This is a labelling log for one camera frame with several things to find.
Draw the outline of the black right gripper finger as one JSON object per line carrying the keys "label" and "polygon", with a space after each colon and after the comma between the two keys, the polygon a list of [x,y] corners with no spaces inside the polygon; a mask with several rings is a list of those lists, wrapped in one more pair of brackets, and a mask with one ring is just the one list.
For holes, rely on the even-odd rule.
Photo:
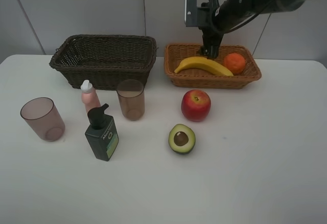
{"label": "black right gripper finger", "polygon": [[208,48],[208,58],[216,59],[219,55],[219,46],[209,46]]}
{"label": "black right gripper finger", "polygon": [[208,55],[207,48],[205,46],[201,46],[199,49],[199,54],[200,55]]}

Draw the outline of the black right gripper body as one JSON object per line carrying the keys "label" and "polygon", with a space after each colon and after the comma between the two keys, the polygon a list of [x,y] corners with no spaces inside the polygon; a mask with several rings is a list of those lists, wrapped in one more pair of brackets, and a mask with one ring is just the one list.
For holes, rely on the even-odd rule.
{"label": "black right gripper body", "polygon": [[224,34],[214,24],[215,13],[219,8],[219,0],[208,0],[197,8],[197,28],[202,31],[203,48],[221,44]]}

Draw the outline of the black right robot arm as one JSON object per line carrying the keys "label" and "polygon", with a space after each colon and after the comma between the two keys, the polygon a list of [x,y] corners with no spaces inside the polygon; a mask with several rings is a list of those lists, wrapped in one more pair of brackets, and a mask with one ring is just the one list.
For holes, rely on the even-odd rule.
{"label": "black right robot arm", "polygon": [[234,32],[261,14],[291,12],[297,10],[306,0],[208,0],[204,7],[202,31],[203,45],[200,55],[215,59],[225,34]]}

